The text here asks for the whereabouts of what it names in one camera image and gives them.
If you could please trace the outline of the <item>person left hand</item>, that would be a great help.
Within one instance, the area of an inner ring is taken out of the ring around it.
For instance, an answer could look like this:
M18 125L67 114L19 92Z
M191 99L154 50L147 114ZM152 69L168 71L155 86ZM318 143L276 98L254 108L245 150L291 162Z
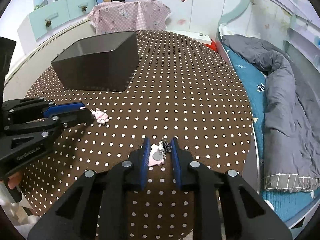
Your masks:
M8 187L13 190L16 186L20 184L22 181L23 173L16 172L15 174L11 175L8 179Z

